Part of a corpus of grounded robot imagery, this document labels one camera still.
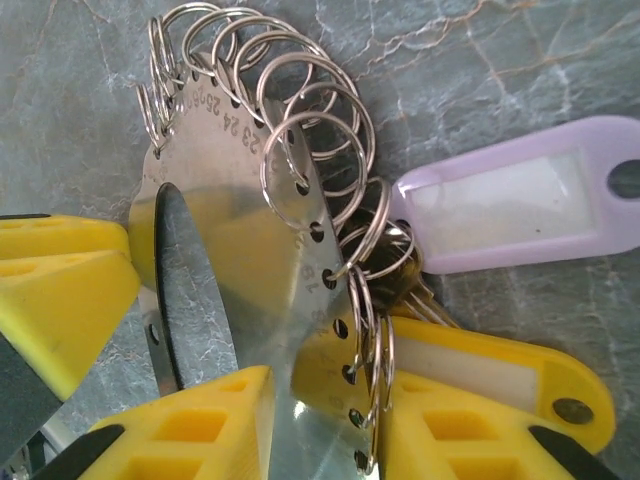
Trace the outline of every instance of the engraved number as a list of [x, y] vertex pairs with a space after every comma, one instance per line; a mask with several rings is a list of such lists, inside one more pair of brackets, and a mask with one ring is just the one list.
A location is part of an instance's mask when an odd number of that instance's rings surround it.
[[224, 131], [225, 132], [227, 130], [230, 130], [231, 131], [231, 135], [233, 135], [234, 137], [237, 137], [238, 136], [238, 123], [240, 123], [240, 120], [238, 118], [230, 117], [226, 113], [224, 114]]
[[253, 142], [251, 142], [249, 144], [249, 150], [251, 150], [251, 153], [253, 153], [254, 155], [256, 153], [258, 153], [258, 149], [256, 148], [257, 145], [260, 145], [260, 137], [258, 137], [255, 133], [253, 134]]
[[244, 127], [244, 130], [242, 130], [242, 144], [245, 147], [248, 147], [249, 140], [251, 140], [251, 130], [249, 129], [249, 127]]
[[233, 135], [234, 137], [238, 136], [238, 123], [240, 123], [240, 120], [238, 120], [236, 117], [231, 117], [233, 119], [233, 121], [231, 122], [231, 135]]
[[214, 97], [210, 93], [207, 93], [207, 112], [213, 112], [214, 115], [220, 115], [218, 105], [220, 105], [220, 99], [218, 97]]
[[294, 240], [293, 243], [294, 243], [294, 245], [295, 245], [297, 250], [302, 250], [302, 247], [304, 247], [307, 244], [307, 239], [302, 233], [300, 233], [296, 237], [296, 239]]

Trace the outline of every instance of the plastic key fob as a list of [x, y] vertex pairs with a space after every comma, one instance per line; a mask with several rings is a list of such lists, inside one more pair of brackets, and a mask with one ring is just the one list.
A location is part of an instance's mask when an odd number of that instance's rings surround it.
[[609, 177], [637, 159], [640, 121], [591, 117], [415, 169], [392, 216], [435, 274], [620, 253], [640, 245], [640, 201]]

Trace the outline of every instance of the marble surface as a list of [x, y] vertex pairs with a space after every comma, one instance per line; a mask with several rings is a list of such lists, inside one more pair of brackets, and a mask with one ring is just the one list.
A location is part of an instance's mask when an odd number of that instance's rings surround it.
[[[126, 223], [149, 143], [131, 86], [148, 78], [147, 18], [175, 4], [0, 1], [0, 214]], [[637, 0], [247, 5], [318, 40], [357, 80], [378, 131], [377, 168], [390, 180], [589, 115], [640, 118]], [[180, 301], [171, 322], [182, 327], [176, 343], [193, 384], [230, 371], [234, 358], [227, 326], [210, 313], [220, 301], [215, 283], [186, 231], [178, 222], [167, 248], [184, 246], [173, 254], [170, 283]], [[635, 250], [431, 280], [470, 328], [553, 346], [594, 369], [618, 413], [602, 458], [632, 478], [640, 471], [639, 272]], [[145, 349], [134, 306], [63, 408], [76, 431], [156, 396]]]

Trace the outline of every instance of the metal key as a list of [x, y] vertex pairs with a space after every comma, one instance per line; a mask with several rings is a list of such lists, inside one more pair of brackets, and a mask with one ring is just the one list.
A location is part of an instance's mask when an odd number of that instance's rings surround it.
[[[342, 236], [343, 250], [348, 250], [349, 243], [366, 231], [371, 213], [363, 210], [353, 218], [356, 221], [348, 226], [348, 234]], [[433, 291], [422, 278], [422, 254], [415, 248], [409, 225], [388, 222], [363, 270], [367, 272], [369, 288], [377, 308], [389, 311], [392, 315], [415, 317], [460, 328], [436, 302]]]

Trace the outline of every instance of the metal key ring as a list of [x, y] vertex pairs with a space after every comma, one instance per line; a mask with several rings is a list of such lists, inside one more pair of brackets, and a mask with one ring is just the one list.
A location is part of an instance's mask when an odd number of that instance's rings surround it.
[[[295, 99], [287, 106], [287, 109], [285, 110], [284, 113], [284, 118], [287, 118], [291, 111], [293, 110], [293, 108], [295, 107], [296, 102], [299, 101], [300, 98], [304, 98], [304, 96], [308, 95], [310, 92], [313, 92], [315, 90], [332, 90], [336, 93], [342, 94], [345, 97], [347, 97], [349, 99], [349, 101], [351, 102], [351, 106], [353, 109], [355, 109], [355, 111], [358, 114], [358, 118], [362, 118], [364, 121], [364, 128], [365, 128], [365, 137], [366, 137], [366, 148], [367, 148], [367, 159], [366, 159], [366, 164], [367, 164], [367, 172], [371, 171], [371, 167], [373, 166], [373, 160], [375, 159], [375, 154], [376, 154], [376, 140], [375, 140], [375, 129], [373, 126], [373, 121], [371, 120], [371, 117], [369, 116], [368, 112], [366, 111], [364, 105], [362, 104], [362, 102], [360, 101], [360, 99], [358, 98], [357, 95], [355, 95], [353, 92], [351, 92], [350, 90], [347, 90], [343, 85], [338, 85], [336, 83], [332, 83], [332, 82], [317, 82], [314, 83], [313, 85], [309, 85], [308, 87], [305, 87], [303, 89], [301, 89], [297, 94]], [[332, 155], [333, 152], [342, 149], [346, 146], [349, 146], [348, 142], [345, 142], [342, 146], [331, 150], [329, 152], [311, 152], [311, 155], [313, 156], [314, 160], [326, 160], [330, 157], [327, 158], [323, 158], [326, 155]], [[337, 192], [331, 191], [331, 190], [324, 190], [324, 194], [327, 197], [342, 197], [344, 195], [347, 195], [349, 193], [351, 193], [355, 188], [355, 184], [352, 183], [351, 185], [349, 185], [346, 188], [343, 188], [342, 190], [339, 190]]]
[[[378, 270], [376, 272], [365, 271], [364, 274], [368, 281], [375, 280], [376, 278], [382, 278], [385, 275], [388, 275], [389, 273], [399, 268], [400, 265], [402, 265], [407, 259], [409, 259], [409, 257], [411, 257], [414, 251], [416, 252], [418, 251], [418, 249], [415, 248], [416, 242], [415, 242], [415, 236], [413, 235], [413, 230], [411, 230], [410, 228], [407, 228], [405, 230], [400, 224], [392, 222], [389, 219], [386, 220], [385, 227], [387, 228], [385, 228], [383, 230], [382, 235], [378, 237], [378, 241], [384, 236], [385, 233], [387, 233], [390, 230], [389, 226], [391, 226], [391, 228], [399, 230], [404, 234], [404, 236], [409, 241], [409, 247], [398, 260], [394, 261], [391, 265], [383, 268], [382, 270]], [[340, 248], [345, 247], [346, 245], [354, 241], [356, 238], [363, 236], [369, 230], [369, 228], [370, 226], [365, 225], [365, 226], [356, 228], [352, 232], [349, 232], [348, 235], [346, 235], [344, 238], [340, 240]]]
[[167, 56], [167, 49], [169, 48], [166, 44], [167, 39], [164, 36], [162, 18], [151, 17], [149, 19], [149, 22], [147, 23], [147, 35], [149, 37], [149, 43], [151, 44], [151, 55], [149, 58], [149, 69], [151, 70], [152, 75], [151, 81], [154, 82], [154, 84], [157, 82], [158, 85], [154, 87], [155, 89], [162, 88], [165, 95], [170, 97], [171, 93], [164, 82], [165, 77], [168, 78], [170, 74], [166, 68], [164, 72], [162, 71], [161, 61], [158, 58], [160, 57], [162, 59], [162, 64], [164, 64], [165, 57]]
[[[163, 17], [162, 17], [162, 26], [163, 26], [163, 30], [166, 29], [167, 32], [169, 31], [169, 26], [175, 22], [177, 19], [179, 19], [180, 17], [188, 14], [188, 13], [196, 13], [196, 12], [217, 12], [220, 11], [221, 8], [218, 7], [217, 5], [213, 5], [211, 3], [206, 3], [206, 2], [189, 2], [189, 3], [185, 3], [183, 5], [178, 5], [177, 7], [173, 8], [172, 10], [170, 10], [169, 12], [167, 12]], [[175, 78], [175, 70], [177, 67], [177, 63], [176, 63], [176, 59], [175, 59], [175, 55], [173, 52], [173, 44], [171, 42], [171, 37], [169, 35], [167, 35], [167, 38], [164, 42], [165, 45], [165, 52], [163, 54], [163, 63], [164, 63], [164, 68], [166, 69], [167, 73], [169, 73], [170, 78], [175, 82], [175, 83], [179, 83], [181, 82], [180, 80]]]
[[[282, 20], [278, 20], [277, 18], [273, 18], [273, 17], [267, 17], [264, 15], [260, 15], [260, 16], [252, 16], [249, 18], [242, 18], [240, 20], [236, 20], [235, 22], [231, 23], [230, 25], [227, 25], [216, 37], [216, 39], [213, 42], [213, 48], [211, 49], [211, 66], [213, 71], [215, 72], [218, 68], [218, 51], [220, 50], [221, 46], [222, 46], [222, 42], [224, 41], [225, 37], [227, 35], [230, 34], [235, 34], [238, 30], [244, 28], [244, 27], [248, 27], [248, 26], [256, 26], [256, 25], [261, 25], [261, 26], [266, 26], [268, 28], [276, 28], [279, 30], [284, 30], [284, 31], [288, 31], [288, 32], [295, 32], [298, 33], [298, 31], [293, 28], [291, 25], [289, 25], [286, 22], [283, 22]], [[258, 50], [253, 54], [253, 56], [249, 57], [247, 59], [247, 63], [245, 65], [241, 65], [240, 66], [240, 71], [243, 72], [251, 67], [253, 67], [256, 63], [258, 63], [262, 58], [264, 58], [264, 56], [266, 55], [266, 53], [269, 51], [269, 44], [268, 43], [264, 43], [260, 48], [258, 48]], [[231, 98], [233, 98], [236, 102], [238, 103], [242, 103], [240, 98], [234, 93], [232, 92], [231, 86], [227, 86], [224, 84], [220, 85], [221, 88], [224, 90], [224, 92], [229, 95]]]
[[[217, 10], [215, 12], [211, 12], [205, 15], [204, 17], [199, 18], [193, 23], [193, 25], [189, 27], [187, 32], [184, 34], [184, 37], [182, 38], [182, 46], [181, 46], [182, 60], [192, 70], [195, 70], [198, 73], [201, 73], [208, 77], [215, 77], [216, 65], [214, 65], [213, 62], [212, 62], [211, 70], [208, 70], [206, 68], [200, 67], [195, 62], [193, 62], [193, 59], [191, 57], [191, 47], [192, 47], [191, 44], [193, 43], [193, 40], [196, 38], [198, 33], [200, 33], [206, 27], [214, 24], [219, 20], [226, 20], [229, 23], [229, 25], [232, 25], [233, 17], [255, 17], [255, 16], [261, 16], [261, 15], [262, 14], [260, 12], [258, 12], [257, 10], [253, 10], [252, 8], [233, 7], [233, 8], [225, 8], [223, 10]], [[225, 57], [226, 62], [230, 62], [233, 59], [233, 56], [235, 55], [237, 49], [238, 49], [238, 37], [234, 34], [231, 36], [231, 46], [229, 47], [229, 51], [227, 52], [227, 56]]]
[[371, 363], [374, 360], [375, 354], [375, 335], [372, 332], [375, 332], [376, 329], [376, 312], [373, 309], [373, 298], [371, 297], [371, 291], [369, 290], [369, 284], [364, 276], [364, 272], [358, 266], [354, 267], [353, 270], [356, 272], [356, 279], [358, 280], [358, 286], [360, 287], [360, 294], [362, 295], [362, 301], [364, 302], [365, 316], [367, 319], [367, 323], [364, 324], [364, 326], [367, 329], [366, 331], [368, 334], [367, 338], [369, 340], [369, 344], [366, 346], [367, 351], [365, 355], [365, 363]]
[[356, 279], [356, 274], [354, 272], [349, 272], [349, 276], [347, 278], [347, 284], [349, 288], [349, 297], [351, 298], [351, 309], [353, 312], [355, 330], [356, 330], [356, 340], [355, 340], [355, 349], [356, 353], [353, 357], [353, 363], [351, 365], [351, 369], [349, 373], [357, 371], [362, 365], [364, 365], [364, 355], [362, 354], [362, 325], [360, 322], [360, 318], [362, 317], [362, 312], [360, 310], [360, 292], [358, 290], [359, 286]]
[[144, 120], [144, 128], [149, 134], [151, 143], [154, 146], [154, 154], [156, 158], [160, 158], [160, 152], [164, 148], [166, 142], [162, 141], [158, 127], [153, 120], [153, 112], [151, 110], [151, 104], [149, 103], [149, 93], [144, 85], [136, 85], [136, 97], [138, 98], [138, 105], [142, 112], [142, 119]]
[[[263, 32], [247, 40], [247, 42], [245, 42], [244, 45], [242, 45], [240, 50], [238, 50], [238, 53], [236, 54], [236, 58], [233, 64], [232, 82], [234, 84], [234, 87], [237, 85], [237, 82], [240, 81], [240, 72], [241, 72], [240, 65], [241, 65], [241, 62], [244, 60], [244, 57], [247, 55], [247, 53], [253, 48], [256, 48], [261, 44], [274, 42], [274, 41], [290, 41], [290, 42], [297, 43], [298, 45], [301, 45], [303, 48], [306, 48], [308, 51], [310, 51], [310, 53], [313, 53], [314, 55], [318, 55], [320, 57], [326, 58], [327, 60], [330, 60], [326, 52], [317, 43], [315, 43], [314, 41], [310, 40], [309, 38], [305, 37], [304, 35], [298, 32], [291, 32], [287, 30], [272, 30], [269, 32]], [[306, 87], [311, 81], [312, 76], [313, 76], [313, 65], [309, 65], [307, 78], [305, 79], [304, 84], [300, 88]], [[293, 97], [294, 96], [292, 95], [291, 97], [284, 100], [283, 103], [285, 105], [290, 103]], [[253, 118], [266, 124], [264, 118], [262, 117], [260, 112], [258, 112], [258, 109], [254, 105], [250, 104], [251, 102], [249, 101], [249, 99], [244, 98], [242, 95], [240, 95], [239, 98], [240, 98], [240, 102], [251, 113]], [[329, 110], [333, 108], [333, 105], [335, 104], [335, 101], [337, 98], [338, 98], [338, 94], [334, 92], [334, 94], [331, 95], [331, 99], [329, 100], [327, 107], [325, 107], [323, 111], [329, 112]], [[303, 129], [309, 128], [310, 126], [313, 126], [316, 123], [318, 122], [317, 121], [315, 123], [308, 122], [302, 125], [302, 128]]]
[[[264, 196], [265, 200], [267, 201], [267, 203], [269, 204], [273, 212], [276, 215], [278, 215], [278, 217], [280, 217], [282, 221], [284, 221], [291, 228], [294, 228], [296, 230], [303, 231], [303, 232], [309, 232], [311, 231], [311, 228], [307, 225], [302, 225], [300, 223], [296, 223], [291, 219], [289, 219], [284, 213], [280, 211], [280, 209], [273, 202], [273, 199], [269, 194], [270, 182], [269, 182], [269, 175], [267, 174], [267, 172], [270, 172], [273, 150], [276, 144], [279, 142], [287, 141], [284, 138], [286, 136], [285, 133], [292, 126], [300, 123], [301, 121], [305, 121], [313, 117], [318, 117], [321, 120], [332, 122], [334, 125], [336, 125], [345, 133], [347, 138], [352, 142], [354, 148], [356, 149], [356, 153], [358, 157], [358, 165], [360, 167], [358, 169], [358, 180], [357, 180], [358, 188], [356, 188], [356, 190], [353, 192], [353, 196], [351, 197], [347, 205], [344, 207], [342, 212], [340, 212], [340, 214], [334, 217], [333, 219], [334, 224], [341, 224], [342, 222], [346, 221], [346, 219], [349, 218], [353, 214], [353, 212], [356, 211], [356, 209], [358, 208], [358, 205], [360, 204], [360, 202], [362, 201], [362, 198], [364, 197], [364, 191], [367, 184], [367, 169], [365, 164], [366, 154], [365, 154], [364, 148], [362, 147], [362, 144], [360, 143], [358, 136], [351, 130], [351, 128], [349, 128], [349, 126], [346, 123], [344, 123], [338, 117], [331, 115], [330, 113], [324, 113], [324, 112], [301, 112], [287, 118], [286, 120], [283, 120], [275, 128], [275, 130], [271, 132], [271, 135], [269, 135], [269, 138], [267, 139], [264, 145], [263, 158], [262, 158], [262, 162], [260, 163], [260, 183], [262, 185], [262, 195]], [[329, 280], [336, 280], [337, 278], [339, 278], [339, 276], [332, 275], [330, 276]]]
[[160, 123], [162, 125], [161, 130], [166, 130], [172, 121], [172, 112], [169, 108], [169, 103], [173, 99], [173, 92], [170, 92], [166, 83], [160, 76], [160, 69], [154, 68], [153, 60], [149, 60], [151, 70], [151, 95], [153, 98], [153, 105], [160, 117]]
[[389, 315], [389, 313], [385, 313], [384, 315], [384, 322], [387, 328], [387, 348], [383, 349], [382, 353], [383, 353], [383, 357], [385, 362], [382, 366], [382, 372], [384, 373], [384, 377], [385, 377], [385, 383], [386, 383], [386, 388], [385, 388], [385, 394], [383, 396], [384, 401], [383, 401], [383, 411], [388, 412], [389, 409], [391, 409], [392, 404], [391, 404], [391, 387], [393, 386], [393, 378], [395, 377], [396, 374], [396, 360], [395, 360], [395, 343], [394, 343], [394, 334], [393, 334], [393, 321], [391, 320], [391, 316]]
[[361, 227], [363, 232], [360, 231], [361, 229], [358, 229], [356, 230], [357, 234], [355, 236], [353, 235], [354, 232], [351, 232], [340, 241], [340, 248], [342, 248], [350, 243], [354, 238], [362, 236], [362, 240], [356, 249], [349, 256], [349, 259], [345, 262], [342, 268], [335, 273], [335, 275], [341, 275], [342, 269], [349, 269], [358, 262], [366, 261], [378, 243], [378, 240], [380, 240], [380, 236], [384, 233], [384, 227], [387, 224], [387, 218], [389, 217], [389, 210], [391, 208], [391, 186], [381, 177], [370, 178], [367, 183], [370, 184], [373, 182], [378, 182], [380, 184], [380, 200], [376, 213], [368, 227]]
[[362, 415], [355, 408], [349, 410], [349, 419], [356, 427], [366, 429], [370, 425], [377, 428], [376, 418], [380, 409], [380, 373], [382, 371], [382, 333], [380, 319], [376, 318], [375, 327], [369, 332], [374, 337], [373, 359], [371, 366], [371, 381], [369, 385], [369, 411]]
[[[360, 130], [360, 119], [361, 118], [363, 119], [364, 126], [365, 126], [365, 135], [367, 137], [367, 150], [368, 150], [367, 171], [370, 171], [371, 166], [373, 165], [373, 159], [374, 159], [375, 150], [376, 150], [375, 130], [373, 127], [373, 121], [371, 120], [371, 117], [367, 112], [366, 108], [362, 104], [359, 94], [357, 90], [355, 90], [355, 88], [347, 89], [345, 88], [344, 85], [340, 85], [335, 82], [315, 82], [312, 85], [304, 87], [298, 93], [296, 93], [292, 102], [287, 106], [287, 109], [285, 112], [285, 118], [287, 117], [287, 114], [289, 112], [293, 111], [295, 104], [301, 98], [304, 98], [306, 95], [308, 95], [309, 93], [315, 90], [331, 90], [333, 93], [342, 94], [344, 97], [347, 97], [347, 99], [351, 103], [351, 112], [353, 115], [353, 120], [352, 120], [353, 125], [351, 128], [353, 128], [354, 132], [358, 132]], [[313, 156], [313, 159], [316, 161], [330, 160], [334, 158], [339, 152], [345, 150], [348, 146], [349, 146], [348, 142], [345, 142], [342, 145], [332, 150], [327, 150], [323, 152], [312, 151], [311, 155]], [[325, 191], [325, 194], [331, 197], [341, 197], [342, 195], [349, 193], [350, 191], [349, 188], [350, 187], [347, 187], [344, 190], [341, 190], [340, 192]]]
[[[341, 68], [339, 68], [331, 60], [327, 60], [327, 59], [325, 59], [323, 57], [319, 57], [317, 55], [312, 55], [312, 54], [306, 53], [306, 52], [285, 53], [283, 55], [280, 55], [278, 58], [273, 59], [271, 62], [269, 62], [269, 64], [262, 71], [262, 74], [260, 75], [260, 78], [258, 79], [258, 84], [256, 86], [256, 102], [257, 102], [258, 108], [262, 112], [262, 115], [265, 117], [265, 119], [264, 119], [265, 124], [267, 123], [267, 120], [269, 120], [271, 125], [273, 125], [273, 123], [275, 123], [271, 119], [268, 119], [267, 116], [265, 116], [264, 102], [265, 102], [265, 95], [266, 95], [265, 90], [266, 90], [267, 80], [271, 77], [271, 75], [273, 74], [273, 72], [277, 68], [280, 68], [283, 65], [286, 65], [286, 64], [289, 64], [289, 63], [295, 63], [295, 62], [309, 63], [311, 65], [314, 65], [316, 67], [319, 67], [319, 68], [322, 68], [322, 69], [326, 70], [327, 72], [329, 72], [331, 74], [331, 76], [333, 77], [335, 82], [322, 82], [322, 83], [328, 83], [330, 85], [338, 83], [338, 84], [343, 85], [344, 87], [346, 87], [348, 90], [350, 90], [353, 93], [353, 95], [358, 97], [358, 90], [357, 90], [355, 84], [353, 83], [353, 81], [349, 78], [349, 76]], [[300, 91], [298, 91], [298, 93], [296, 93], [296, 95], [294, 96], [294, 99], [287, 106], [287, 109], [292, 104], [295, 105], [296, 98], [301, 98], [301, 95], [304, 95], [303, 92], [304, 92], [305, 89], [301, 89]], [[353, 102], [352, 102], [352, 105], [351, 105], [351, 114], [353, 116], [351, 129], [354, 132], [357, 133], [358, 130], [360, 129], [360, 115], [358, 114], [358, 109], [356, 109], [356, 107], [353, 104]], [[344, 144], [340, 145], [339, 147], [336, 147], [335, 149], [333, 149], [331, 151], [328, 151], [328, 152], [315, 152], [314, 159], [315, 160], [328, 160], [330, 158], [333, 158], [333, 156], [335, 156], [338, 152], [346, 149], [348, 147], [348, 143], [349, 142], [345, 142]]]

